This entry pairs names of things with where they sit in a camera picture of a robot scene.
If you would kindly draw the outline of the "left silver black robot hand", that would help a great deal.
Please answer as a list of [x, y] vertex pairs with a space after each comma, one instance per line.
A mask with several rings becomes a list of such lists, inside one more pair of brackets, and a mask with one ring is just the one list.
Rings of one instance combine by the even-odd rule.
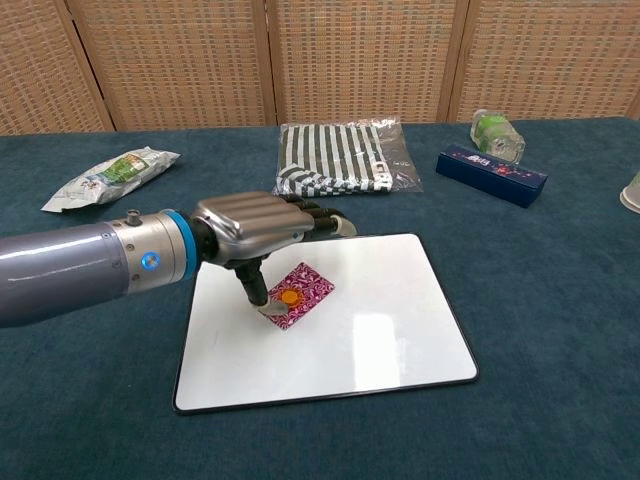
[[190, 216], [199, 263], [235, 272], [249, 303], [266, 316], [289, 306], [269, 296], [262, 261], [301, 242], [354, 237], [355, 225], [337, 209], [294, 194], [249, 192], [204, 199]]

